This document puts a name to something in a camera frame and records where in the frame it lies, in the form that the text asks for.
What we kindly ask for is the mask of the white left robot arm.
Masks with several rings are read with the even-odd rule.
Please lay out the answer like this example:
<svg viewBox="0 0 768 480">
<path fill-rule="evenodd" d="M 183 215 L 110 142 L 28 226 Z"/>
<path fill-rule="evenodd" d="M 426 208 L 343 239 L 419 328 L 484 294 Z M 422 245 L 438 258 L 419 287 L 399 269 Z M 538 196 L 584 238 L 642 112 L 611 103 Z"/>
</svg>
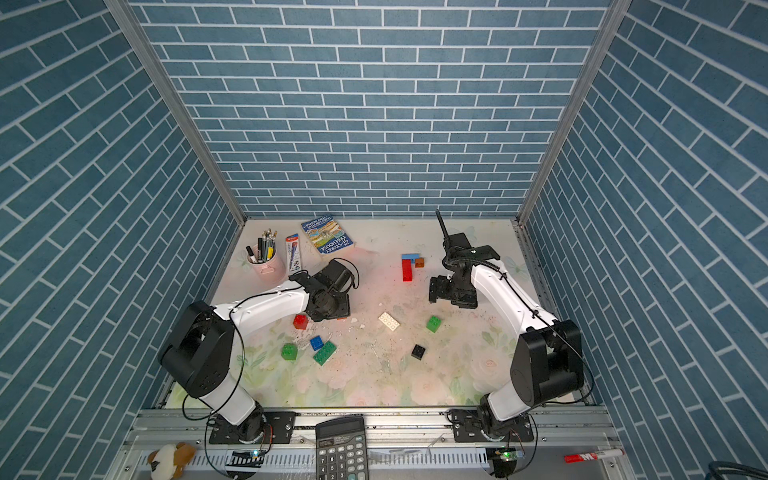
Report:
<svg viewBox="0 0 768 480">
<path fill-rule="evenodd" d="M 350 315 L 349 292 L 360 284 L 357 267 L 332 259 L 315 274 L 300 270 L 286 281 L 242 300 L 189 304 L 158 352 L 158 362 L 212 417 L 237 431 L 241 443 L 260 441 L 263 408 L 241 385 L 244 368 L 231 369 L 233 351 L 245 352 L 246 338 L 282 318 L 304 314 L 314 322 Z"/>
</svg>

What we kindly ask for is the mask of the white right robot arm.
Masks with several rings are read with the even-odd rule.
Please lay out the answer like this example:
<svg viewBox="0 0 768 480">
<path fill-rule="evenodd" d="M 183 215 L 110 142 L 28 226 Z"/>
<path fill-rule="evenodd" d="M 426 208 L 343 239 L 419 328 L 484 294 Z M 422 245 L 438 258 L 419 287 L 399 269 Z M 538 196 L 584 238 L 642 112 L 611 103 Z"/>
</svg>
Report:
<svg viewBox="0 0 768 480">
<path fill-rule="evenodd" d="M 465 234 L 450 234 L 441 212 L 435 214 L 443 235 L 442 265 L 452 274 L 430 279 L 429 301 L 475 309 L 483 295 L 517 335 L 509 381 L 484 395 L 478 406 L 483 434 L 501 439 L 523 424 L 530 410 L 584 386 L 581 331 L 524 292 L 494 248 L 474 247 Z"/>
</svg>

